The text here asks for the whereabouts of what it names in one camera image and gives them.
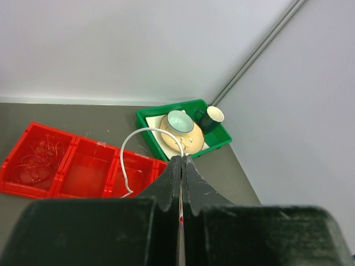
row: metal pole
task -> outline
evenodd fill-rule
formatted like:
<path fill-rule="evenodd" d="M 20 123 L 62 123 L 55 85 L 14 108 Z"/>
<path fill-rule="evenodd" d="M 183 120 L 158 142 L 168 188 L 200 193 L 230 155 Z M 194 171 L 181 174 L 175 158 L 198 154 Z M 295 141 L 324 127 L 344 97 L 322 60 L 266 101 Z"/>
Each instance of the metal pole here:
<path fill-rule="evenodd" d="M 280 19 L 275 23 L 271 30 L 264 36 L 261 42 L 255 47 L 251 54 L 245 59 L 245 61 L 240 65 L 237 72 L 229 79 L 226 85 L 219 91 L 219 93 L 214 97 L 210 105 L 217 105 L 223 97 L 230 91 L 230 89 L 237 83 L 237 81 L 242 77 L 244 72 L 251 66 L 251 64 L 259 57 L 259 55 L 265 50 L 266 47 L 271 43 L 271 41 L 279 34 L 282 28 L 290 21 L 290 19 L 296 14 L 298 10 L 307 2 L 308 0 L 295 0 Z"/>

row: white napkin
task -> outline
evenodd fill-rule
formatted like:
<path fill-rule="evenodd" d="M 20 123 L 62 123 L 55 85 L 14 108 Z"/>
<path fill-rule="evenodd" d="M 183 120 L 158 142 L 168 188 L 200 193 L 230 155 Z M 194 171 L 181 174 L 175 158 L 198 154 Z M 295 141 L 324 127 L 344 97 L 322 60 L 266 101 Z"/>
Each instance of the white napkin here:
<path fill-rule="evenodd" d="M 146 117 L 145 120 L 146 123 L 148 124 L 148 127 L 154 127 L 158 129 L 160 127 L 160 122 L 163 117 L 164 115 L 151 116 L 151 117 Z M 179 152 L 174 151 L 167 144 L 165 144 L 163 140 L 160 140 L 161 138 L 159 137 L 158 132 L 151 131 L 151 133 L 153 134 L 156 142 L 159 144 L 159 146 L 161 147 L 161 149 L 163 150 L 163 152 L 165 153 L 165 155 L 169 160 L 175 155 L 180 155 Z M 206 150 L 207 148 L 209 148 L 209 146 L 207 145 L 207 143 L 204 143 L 204 146 L 202 147 L 202 151 Z"/>

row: mug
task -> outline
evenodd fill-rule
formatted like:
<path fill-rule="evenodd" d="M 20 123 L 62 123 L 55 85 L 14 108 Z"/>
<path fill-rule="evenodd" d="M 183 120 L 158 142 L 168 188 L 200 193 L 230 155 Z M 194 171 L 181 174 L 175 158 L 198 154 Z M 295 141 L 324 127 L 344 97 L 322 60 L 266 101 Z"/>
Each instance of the mug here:
<path fill-rule="evenodd" d="M 198 110 L 195 116 L 197 124 L 205 134 L 212 132 L 224 120 L 223 112 L 215 106 L 209 106 L 206 111 Z"/>

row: white wire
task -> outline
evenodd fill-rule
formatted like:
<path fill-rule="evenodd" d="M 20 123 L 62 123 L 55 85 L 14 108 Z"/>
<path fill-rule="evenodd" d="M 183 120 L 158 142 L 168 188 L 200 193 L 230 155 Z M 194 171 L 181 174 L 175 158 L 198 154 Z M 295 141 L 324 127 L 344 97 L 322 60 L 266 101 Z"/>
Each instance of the white wire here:
<path fill-rule="evenodd" d="M 122 147 L 121 147 L 121 152 L 120 152 L 120 163 L 121 163 L 121 168 L 122 168 L 122 173 L 123 173 L 123 177 L 124 177 L 124 182 L 125 182 L 125 185 L 126 185 L 126 189 L 128 190 L 128 193 L 123 195 L 121 198 L 124 198 L 124 197 L 127 197 L 128 195 L 132 194 L 133 193 L 133 190 L 131 190 L 128 186 L 128 178 L 127 178 L 127 174 L 126 174 L 126 169 L 124 168 L 124 164 L 123 164 L 123 151 L 124 151 L 124 146 L 126 145 L 126 143 L 128 142 L 128 140 L 134 136 L 135 134 L 139 133 L 139 132 L 142 132 L 142 131 L 157 131 L 157 132 L 160 132 L 160 133 L 164 133 L 164 134 L 167 134 L 168 136 L 172 137 L 177 146 L 179 147 L 179 150 L 180 150 L 180 155 L 181 157 L 184 156 L 184 149 L 182 148 L 182 145 L 181 143 L 179 142 L 179 140 L 170 132 L 166 131 L 166 130 L 163 130 L 163 129 L 156 129 L 154 127 L 144 127 L 142 129 L 138 129 L 136 131 L 133 131 L 131 134 L 128 135 L 128 137 L 126 137 L 126 139 L 123 141 L 122 143 Z"/>

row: white wall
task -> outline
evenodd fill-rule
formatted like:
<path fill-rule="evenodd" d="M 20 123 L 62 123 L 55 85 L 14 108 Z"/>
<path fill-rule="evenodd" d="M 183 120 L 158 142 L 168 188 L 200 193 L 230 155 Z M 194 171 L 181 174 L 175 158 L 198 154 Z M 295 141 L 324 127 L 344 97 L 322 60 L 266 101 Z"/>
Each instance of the white wall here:
<path fill-rule="evenodd" d="M 0 0 L 0 100 L 209 101 L 291 2 Z"/>
<path fill-rule="evenodd" d="M 355 2 L 312 0 L 219 107 L 263 204 L 316 204 L 355 253 Z"/>

